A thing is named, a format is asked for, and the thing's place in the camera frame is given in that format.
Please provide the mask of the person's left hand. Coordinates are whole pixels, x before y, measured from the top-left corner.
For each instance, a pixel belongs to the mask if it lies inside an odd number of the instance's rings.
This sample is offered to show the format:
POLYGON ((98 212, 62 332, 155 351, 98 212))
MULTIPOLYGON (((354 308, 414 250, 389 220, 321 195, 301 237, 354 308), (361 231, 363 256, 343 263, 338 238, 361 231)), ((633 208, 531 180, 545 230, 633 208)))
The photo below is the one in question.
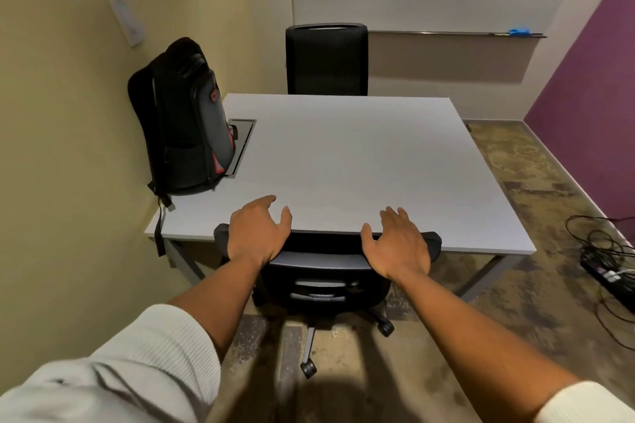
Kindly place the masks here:
POLYGON ((275 195, 263 196, 231 215, 227 243, 231 262, 249 262, 261 269, 279 255, 286 241, 277 234, 280 221, 276 222, 269 211, 275 200, 275 195))

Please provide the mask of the person's right hand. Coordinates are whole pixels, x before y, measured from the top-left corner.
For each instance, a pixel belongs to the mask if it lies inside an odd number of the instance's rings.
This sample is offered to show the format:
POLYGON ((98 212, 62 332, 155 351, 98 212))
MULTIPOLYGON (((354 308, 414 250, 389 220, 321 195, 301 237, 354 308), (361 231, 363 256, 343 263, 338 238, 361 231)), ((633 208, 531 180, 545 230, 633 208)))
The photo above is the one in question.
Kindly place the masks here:
POLYGON ((380 211, 382 234, 377 251, 364 251, 369 265, 379 275, 401 284, 413 275, 428 276, 431 256, 421 232, 414 223, 412 229, 393 227, 393 208, 380 211))

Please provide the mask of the person's right forearm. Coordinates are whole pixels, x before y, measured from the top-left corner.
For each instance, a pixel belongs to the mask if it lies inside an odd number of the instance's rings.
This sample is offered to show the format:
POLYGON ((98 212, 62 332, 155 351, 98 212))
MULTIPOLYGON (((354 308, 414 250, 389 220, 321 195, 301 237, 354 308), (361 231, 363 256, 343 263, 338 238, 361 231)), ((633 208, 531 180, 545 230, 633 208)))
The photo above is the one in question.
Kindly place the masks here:
POLYGON ((407 295, 483 423, 532 423, 560 391, 582 382, 422 270, 390 279, 407 295))

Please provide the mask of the person's left forearm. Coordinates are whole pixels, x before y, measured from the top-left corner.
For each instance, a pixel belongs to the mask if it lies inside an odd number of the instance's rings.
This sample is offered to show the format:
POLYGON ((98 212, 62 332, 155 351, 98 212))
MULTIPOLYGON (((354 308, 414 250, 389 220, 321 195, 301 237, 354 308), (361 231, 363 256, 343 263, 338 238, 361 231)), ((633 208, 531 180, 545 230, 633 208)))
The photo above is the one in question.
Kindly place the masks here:
POLYGON ((168 304, 185 311, 211 339, 220 363, 233 343, 264 259, 243 254, 214 274, 171 299, 168 304))

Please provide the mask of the black office chair with castors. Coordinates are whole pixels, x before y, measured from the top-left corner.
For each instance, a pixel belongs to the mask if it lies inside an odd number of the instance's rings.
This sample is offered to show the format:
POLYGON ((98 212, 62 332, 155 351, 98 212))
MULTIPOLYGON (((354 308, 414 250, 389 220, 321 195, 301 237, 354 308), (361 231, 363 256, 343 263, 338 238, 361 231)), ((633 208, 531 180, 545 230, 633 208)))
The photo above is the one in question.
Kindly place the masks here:
POLYGON ((389 337, 393 323, 376 307, 390 288, 391 281, 369 265, 360 235, 292 231, 278 256, 260 271, 251 297, 257 307, 272 304, 307 318, 300 369, 310 379, 317 372, 311 359, 316 322, 361 313, 389 337))

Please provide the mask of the grey metal table leg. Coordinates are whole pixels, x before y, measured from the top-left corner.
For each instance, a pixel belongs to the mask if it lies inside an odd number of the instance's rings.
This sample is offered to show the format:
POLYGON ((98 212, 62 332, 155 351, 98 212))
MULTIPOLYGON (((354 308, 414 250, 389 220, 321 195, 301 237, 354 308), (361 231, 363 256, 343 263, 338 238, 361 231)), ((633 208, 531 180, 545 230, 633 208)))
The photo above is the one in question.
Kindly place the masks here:
POLYGON ((454 294, 465 302, 472 302, 492 286, 509 269, 512 269, 525 255, 496 255, 454 294))
POLYGON ((177 269, 190 285, 195 286, 205 279, 203 270, 189 255, 182 242, 163 239, 163 243, 171 267, 177 269))

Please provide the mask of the black backpack with red accents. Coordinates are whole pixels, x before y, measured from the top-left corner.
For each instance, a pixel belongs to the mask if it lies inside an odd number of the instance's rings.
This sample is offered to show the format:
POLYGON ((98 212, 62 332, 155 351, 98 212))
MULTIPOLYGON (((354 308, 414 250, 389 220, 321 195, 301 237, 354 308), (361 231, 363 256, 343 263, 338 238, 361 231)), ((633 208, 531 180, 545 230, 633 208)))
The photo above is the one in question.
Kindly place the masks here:
POLYGON ((159 208, 152 235, 163 256, 163 218, 173 197, 214 189, 228 175, 237 128, 227 122, 216 75, 201 47, 187 37, 135 72, 127 92, 146 142, 148 187, 159 208))

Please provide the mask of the black mesh-back office chair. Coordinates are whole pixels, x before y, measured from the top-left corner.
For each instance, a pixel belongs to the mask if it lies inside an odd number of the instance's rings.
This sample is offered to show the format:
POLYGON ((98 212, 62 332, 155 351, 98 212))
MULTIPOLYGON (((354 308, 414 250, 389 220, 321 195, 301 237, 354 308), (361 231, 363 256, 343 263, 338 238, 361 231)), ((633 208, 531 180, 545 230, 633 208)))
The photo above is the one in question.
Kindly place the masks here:
POLYGON ((368 28, 364 24, 304 24, 285 31, 290 95, 368 95, 368 28))

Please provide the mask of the metal whiteboard tray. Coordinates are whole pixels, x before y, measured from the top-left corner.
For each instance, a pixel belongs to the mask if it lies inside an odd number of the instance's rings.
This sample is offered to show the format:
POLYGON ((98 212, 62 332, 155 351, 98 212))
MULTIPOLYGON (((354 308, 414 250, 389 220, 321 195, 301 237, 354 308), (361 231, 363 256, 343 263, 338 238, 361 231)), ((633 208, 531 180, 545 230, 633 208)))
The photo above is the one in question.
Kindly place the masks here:
POLYGON ((460 32, 460 31, 380 31, 369 30, 369 33, 376 34, 402 34, 402 35, 426 35, 426 36, 480 36, 480 37, 512 37, 512 38, 527 38, 527 39, 546 39, 547 36, 543 33, 531 33, 530 37, 514 37, 508 36, 507 32, 460 32))

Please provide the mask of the white knit sweater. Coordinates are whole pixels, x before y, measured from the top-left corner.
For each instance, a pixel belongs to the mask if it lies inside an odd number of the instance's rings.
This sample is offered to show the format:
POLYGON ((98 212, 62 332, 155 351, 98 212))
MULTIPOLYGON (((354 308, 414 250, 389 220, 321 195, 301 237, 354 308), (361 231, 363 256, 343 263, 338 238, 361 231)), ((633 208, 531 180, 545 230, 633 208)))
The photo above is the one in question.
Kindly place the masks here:
POLYGON ((0 395, 0 423, 204 423, 220 379, 202 328, 160 304, 92 355, 46 363, 0 395))

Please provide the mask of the black power strip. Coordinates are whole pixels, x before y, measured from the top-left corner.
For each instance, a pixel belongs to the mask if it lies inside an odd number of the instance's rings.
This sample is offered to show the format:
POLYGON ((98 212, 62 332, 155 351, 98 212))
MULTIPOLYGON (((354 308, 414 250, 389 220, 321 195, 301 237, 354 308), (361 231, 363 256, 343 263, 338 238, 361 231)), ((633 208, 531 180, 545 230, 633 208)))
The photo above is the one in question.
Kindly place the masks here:
POLYGON ((635 315, 635 267, 625 267, 607 259, 605 253, 585 249, 580 251, 579 264, 623 307, 635 315), (603 273, 608 270, 623 271, 622 279, 609 283, 603 278, 603 273))

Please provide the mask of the white wall plate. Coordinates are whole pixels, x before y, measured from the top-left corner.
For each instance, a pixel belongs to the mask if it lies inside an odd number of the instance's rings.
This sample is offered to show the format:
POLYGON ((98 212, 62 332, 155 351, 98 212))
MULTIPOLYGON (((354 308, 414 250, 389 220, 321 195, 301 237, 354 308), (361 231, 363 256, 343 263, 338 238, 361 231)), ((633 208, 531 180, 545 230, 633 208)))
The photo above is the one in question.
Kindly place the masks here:
POLYGON ((131 48, 138 47, 146 39, 146 30, 125 0, 108 0, 123 35, 131 48))

